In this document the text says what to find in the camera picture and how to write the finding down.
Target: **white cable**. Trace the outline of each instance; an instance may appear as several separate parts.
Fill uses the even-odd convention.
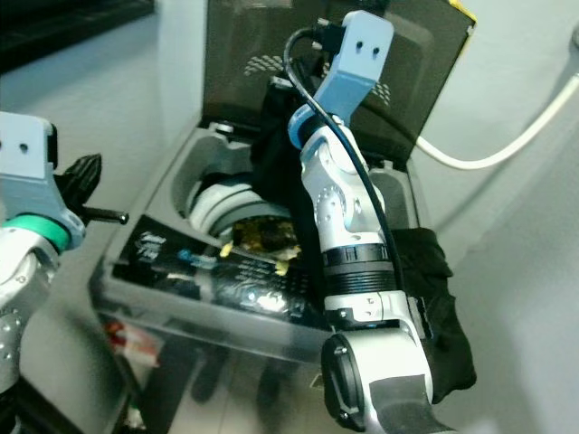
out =
[[[541,115],[529,128],[527,128],[527,130],[525,130],[523,134],[517,137],[510,145],[498,151],[496,154],[488,156],[487,158],[476,161],[458,160],[444,154],[440,149],[430,144],[424,137],[418,137],[418,140],[416,140],[416,145],[428,156],[431,156],[440,163],[443,163],[444,165],[454,169],[478,170],[491,167],[492,165],[496,165],[512,157],[523,147],[528,145],[531,140],[533,140],[533,138],[535,138],[535,136],[545,127],[545,125],[548,124],[551,119],[553,119],[553,117],[559,112],[559,110],[577,90],[579,90],[579,72],[571,77],[565,87],[559,92],[555,99],[553,99],[551,104],[549,104],[545,111],[541,113]]]

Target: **black garment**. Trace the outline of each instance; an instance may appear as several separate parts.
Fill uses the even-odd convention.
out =
[[[324,276],[314,208],[301,182],[299,151],[288,137],[288,122],[303,104],[292,91],[270,87],[262,106],[261,136],[252,146],[252,185],[263,199],[289,209],[296,235],[323,308]],[[432,336],[422,340],[434,384],[433,401],[476,381],[469,341],[460,328],[454,297],[448,291],[449,270],[434,232],[394,231],[403,263],[405,291],[419,298]]]

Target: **washing machine lid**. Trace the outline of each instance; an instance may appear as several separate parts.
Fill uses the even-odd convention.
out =
[[[208,0],[202,123],[230,124],[238,136],[257,134],[286,39],[319,17],[340,23],[356,9],[384,16],[395,29],[382,78],[366,102],[419,135],[475,25],[447,0]],[[366,108],[356,111],[351,127],[367,154],[404,165],[413,150]]]

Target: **washing machine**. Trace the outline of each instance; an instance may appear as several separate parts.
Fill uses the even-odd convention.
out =
[[[288,36],[361,8],[396,34],[352,130],[392,229],[428,226],[413,144],[376,113],[418,135],[472,19],[442,0],[209,0],[202,119],[167,150],[90,282],[147,432],[341,430],[319,378],[331,330],[288,210],[252,189],[251,155]]]

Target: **green ring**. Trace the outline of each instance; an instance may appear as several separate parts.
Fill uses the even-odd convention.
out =
[[[66,250],[69,242],[71,242],[71,236],[60,224],[40,215],[19,215],[5,222],[2,227],[20,228],[36,232],[54,244],[54,247],[56,247],[59,252]]]

